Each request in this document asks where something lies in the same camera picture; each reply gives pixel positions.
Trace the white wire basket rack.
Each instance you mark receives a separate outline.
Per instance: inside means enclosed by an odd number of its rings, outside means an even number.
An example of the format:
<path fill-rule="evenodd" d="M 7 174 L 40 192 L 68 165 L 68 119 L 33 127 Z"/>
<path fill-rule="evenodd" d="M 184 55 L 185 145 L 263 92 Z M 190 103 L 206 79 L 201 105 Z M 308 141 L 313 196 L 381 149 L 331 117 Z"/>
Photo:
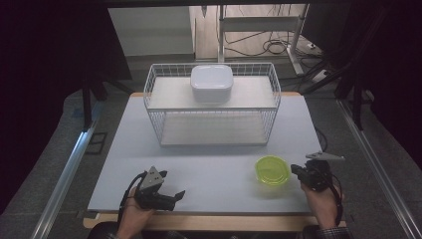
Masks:
<path fill-rule="evenodd" d="M 231 97 L 201 104 L 190 86 L 192 69 L 226 65 L 232 69 Z M 144 105 L 162 145 L 265 145 L 281 103 L 281 87 L 271 63 L 154 64 L 143 89 Z"/>

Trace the aluminium floor rail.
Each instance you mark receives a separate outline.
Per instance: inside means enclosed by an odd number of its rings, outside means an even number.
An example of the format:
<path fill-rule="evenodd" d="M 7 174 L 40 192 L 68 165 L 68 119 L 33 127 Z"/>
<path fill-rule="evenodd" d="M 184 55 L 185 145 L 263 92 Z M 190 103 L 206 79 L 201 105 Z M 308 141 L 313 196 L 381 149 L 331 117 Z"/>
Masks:
<path fill-rule="evenodd" d="M 60 208 L 74 180 L 92 135 L 94 134 L 98 121 L 100 120 L 103 108 L 104 103 L 95 103 L 94 108 L 92 109 L 92 122 L 87 129 L 84 129 L 80 133 L 30 239 L 48 239 Z"/>
<path fill-rule="evenodd" d="M 410 209 L 406 205 L 404 199 L 400 196 L 395 186 L 392 184 L 391 179 L 387 175 L 387 172 L 382 166 L 364 131 L 354 122 L 352 118 L 352 110 L 345 101 L 337 100 L 336 103 L 338 104 L 355 140 L 357 141 L 357 144 L 362 150 L 366 161 L 374 173 L 381 190 L 383 191 L 407 238 L 422 239 L 422 231 L 416 224 Z"/>

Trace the white lidded box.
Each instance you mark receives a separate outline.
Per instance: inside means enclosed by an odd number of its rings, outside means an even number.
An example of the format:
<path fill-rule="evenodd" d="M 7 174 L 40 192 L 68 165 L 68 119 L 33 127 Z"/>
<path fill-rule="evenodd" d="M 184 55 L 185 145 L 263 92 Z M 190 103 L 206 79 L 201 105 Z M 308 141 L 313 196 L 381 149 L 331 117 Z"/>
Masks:
<path fill-rule="evenodd" d="M 197 103 L 226 103 L 233 85 L 232 69 L 226 65 L 200 65 L 192 69 L 190 86 Z"/>

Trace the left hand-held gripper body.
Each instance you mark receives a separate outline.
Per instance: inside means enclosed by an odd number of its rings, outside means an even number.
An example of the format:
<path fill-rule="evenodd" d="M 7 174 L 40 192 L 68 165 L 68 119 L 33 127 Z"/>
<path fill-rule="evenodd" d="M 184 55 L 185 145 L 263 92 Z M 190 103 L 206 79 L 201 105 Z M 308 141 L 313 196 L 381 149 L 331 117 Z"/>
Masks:
<path fill-rule="evenodd" d="M 159 171 L 152 166 L 141 175 L 141 180 L 137 184 L 134 199 L 142 209 L 155 209 L 172 211 L 175 203 L 167 200 L 167 195 L 158 192 L 164 182 Z"/>

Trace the person's left hand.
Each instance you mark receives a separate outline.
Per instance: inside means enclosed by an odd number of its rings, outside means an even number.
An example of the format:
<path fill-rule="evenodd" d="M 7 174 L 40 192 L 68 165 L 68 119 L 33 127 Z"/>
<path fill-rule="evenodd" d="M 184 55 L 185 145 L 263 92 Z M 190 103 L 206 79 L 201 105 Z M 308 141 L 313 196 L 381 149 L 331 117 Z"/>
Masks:
<path fill-rule="evenodd" d="M 128 195 L 123 207 L 123 213 L 116 232 L 118 239 L 134 239 L 154 214 L 153 209 L 142 209 L 134 199 L 135 188 Z"/>

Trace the person's right hand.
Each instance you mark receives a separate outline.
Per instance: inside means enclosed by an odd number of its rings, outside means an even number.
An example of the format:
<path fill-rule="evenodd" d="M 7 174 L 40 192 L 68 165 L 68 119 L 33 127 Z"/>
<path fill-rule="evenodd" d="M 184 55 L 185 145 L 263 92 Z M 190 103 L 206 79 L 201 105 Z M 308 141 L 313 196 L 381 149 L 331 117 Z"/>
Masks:
<path fill-rule="evenodd" d="M 332 190 L 328 188 L 324 191 L 314 191 L 303 183 L 301 189 L 305 193 L 308 206 L 314 214 L 319 228 L 325 230 L 336 227 L 337 206 Z"/>

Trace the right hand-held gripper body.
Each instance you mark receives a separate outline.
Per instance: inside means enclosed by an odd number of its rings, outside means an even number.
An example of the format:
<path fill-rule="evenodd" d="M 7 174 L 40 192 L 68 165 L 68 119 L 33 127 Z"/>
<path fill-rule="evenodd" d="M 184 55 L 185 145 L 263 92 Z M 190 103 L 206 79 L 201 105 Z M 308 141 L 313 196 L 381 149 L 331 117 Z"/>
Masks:
<path fill-rule="evenodd" d="M 338 156 L 323 151 L 306 155 L 308 161 L 301 169 L 299 180 L 312 190 L 321 192 L 332 186 L 332 173 L 328 162 L 330 160 L 344 160 Z"/>

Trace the black stand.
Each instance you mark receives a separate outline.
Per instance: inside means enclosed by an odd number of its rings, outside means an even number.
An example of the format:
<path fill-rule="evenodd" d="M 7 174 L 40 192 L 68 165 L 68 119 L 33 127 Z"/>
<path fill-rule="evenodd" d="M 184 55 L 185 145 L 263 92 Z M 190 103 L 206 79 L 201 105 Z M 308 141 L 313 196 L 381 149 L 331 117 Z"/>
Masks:
<path fill-rule="evenodd" d="M 362 24 L 363 29 L 349 43 L 350 46 L 355 45 L 356 48 L 351 53 L 347 63 L 319 82 L 301 91 L 301 94 L 309 95 L 327 84 L 340 79 L 334 91 L 334 96 L 337 99 L 344 100 L 349 93 L 352 93 L 352 122 L 359 129 L 362 129 L 361 105 L 363 103 L 362 72 L 359 68 L 362 66 L 364 55 L 369 45 L 373 42 L 376 32 L 385 19 L 388 10 L 389 8 L 385 5 L 374 7 L 372 13 Z"/>
<path fill-rule="evenodd" d="M 94 113 L 92 109 L 91 96 L 94 96 L 97 101 L 104 102 L 107 99 L 107 91 L 104 83 L 111 84 L 115 88 L 131 95 L 134 90 L 124 85 L 119 80 L 112 78 L 106 73 L 93 72 L 84 70 L 82 77 L 82 94 L 83 94 L 83 111 L 84 111 L 84 127 L 83 132 L 89 130 L 94 124 Z"/>

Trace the white desk frame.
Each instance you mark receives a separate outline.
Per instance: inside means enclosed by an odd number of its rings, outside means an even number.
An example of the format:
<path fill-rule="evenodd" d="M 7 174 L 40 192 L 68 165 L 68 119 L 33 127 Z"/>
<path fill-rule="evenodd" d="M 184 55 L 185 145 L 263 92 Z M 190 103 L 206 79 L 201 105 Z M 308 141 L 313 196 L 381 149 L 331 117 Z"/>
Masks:
<path fill-rule="evenodd" d="M 298 16 L 274 16 L 274 17 L 225 17 L 224 6 L 219 6 L 218 15 L 218 62 L 225 61 L 224 56 L 224 33 L 225 32 L 293 32 L 293 40 L 286 51 L 293 65 L 297 76 L 305 73 L 298 60 L 296 48 L 301 35 L 309 4 L 305 4 L 302 12 Z"/>

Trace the white power strip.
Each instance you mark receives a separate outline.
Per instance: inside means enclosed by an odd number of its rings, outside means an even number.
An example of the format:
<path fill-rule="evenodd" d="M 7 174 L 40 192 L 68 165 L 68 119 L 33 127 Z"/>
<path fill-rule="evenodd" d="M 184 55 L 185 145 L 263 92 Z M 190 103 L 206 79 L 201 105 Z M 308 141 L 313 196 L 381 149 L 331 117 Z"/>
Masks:
<path fill-rule="evenodd" d="M 328 70 L 321 70 L 319 73 L 317 73 L 313 78 L 312 78 L 312 82 L 313 83 L 318 83 L 321 80 L 323 80 L 325 77 L 327 77 L 329 75 L 329 71 Z"/>

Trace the yellow-green plastic bowl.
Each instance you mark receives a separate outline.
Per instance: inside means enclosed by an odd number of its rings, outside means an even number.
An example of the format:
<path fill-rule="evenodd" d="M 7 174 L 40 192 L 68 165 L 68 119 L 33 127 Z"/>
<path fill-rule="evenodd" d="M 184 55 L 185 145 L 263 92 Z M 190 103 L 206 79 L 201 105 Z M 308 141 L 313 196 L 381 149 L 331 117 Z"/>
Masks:
<path fill-rule="evenodd" d="M 258 181 L 270 185 L 279 186 L 286 183 L 291 176 L 289 165 L 280 157 L 266 155 L 255 163 L 255 173 Z"/>

